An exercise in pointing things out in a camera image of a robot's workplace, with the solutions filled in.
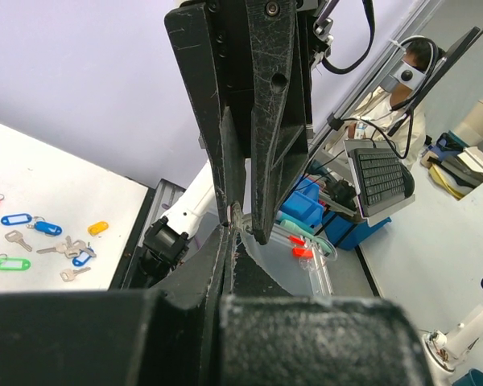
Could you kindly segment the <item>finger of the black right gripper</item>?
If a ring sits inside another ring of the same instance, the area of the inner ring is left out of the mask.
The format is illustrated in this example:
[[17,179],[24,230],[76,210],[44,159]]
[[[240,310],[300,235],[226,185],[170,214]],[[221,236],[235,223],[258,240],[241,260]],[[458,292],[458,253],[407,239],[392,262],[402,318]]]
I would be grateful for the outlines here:
[[307,163],[299,23],[294,1],[246,3],[252,55],[252,232],[265,244]]
[[227,225],[233,205],[243,205],[246,165],[228,102],[213,13],[205,2],[184,2],[168,12],[164,25],[210,161],[220,224]]

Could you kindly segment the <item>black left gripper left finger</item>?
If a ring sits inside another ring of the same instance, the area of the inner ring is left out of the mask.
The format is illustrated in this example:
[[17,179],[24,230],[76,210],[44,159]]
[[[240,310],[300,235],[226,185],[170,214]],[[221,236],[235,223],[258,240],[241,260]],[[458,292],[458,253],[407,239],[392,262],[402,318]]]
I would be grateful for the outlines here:
[[230,231],[149,289],[0,294],[0,385],[218,385]]

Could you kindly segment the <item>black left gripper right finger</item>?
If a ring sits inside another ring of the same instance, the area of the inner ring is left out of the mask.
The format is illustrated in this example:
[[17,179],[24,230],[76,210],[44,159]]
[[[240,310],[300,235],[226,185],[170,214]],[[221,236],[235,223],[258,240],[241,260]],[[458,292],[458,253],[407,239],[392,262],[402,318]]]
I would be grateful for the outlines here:
[[429,385],[415,327],[379,298],[221,297],[223,385]]

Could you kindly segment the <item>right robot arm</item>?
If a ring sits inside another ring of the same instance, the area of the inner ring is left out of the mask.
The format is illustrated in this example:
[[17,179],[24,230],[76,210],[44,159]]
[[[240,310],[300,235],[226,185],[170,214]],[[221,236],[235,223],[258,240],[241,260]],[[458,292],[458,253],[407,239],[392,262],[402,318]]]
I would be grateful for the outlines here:
[[164,19],[208,159],[145,234],[141,273],[174,269],[211,204],[222,225],[251,194],[265,244],[308,163],[315,1],[185,1]]

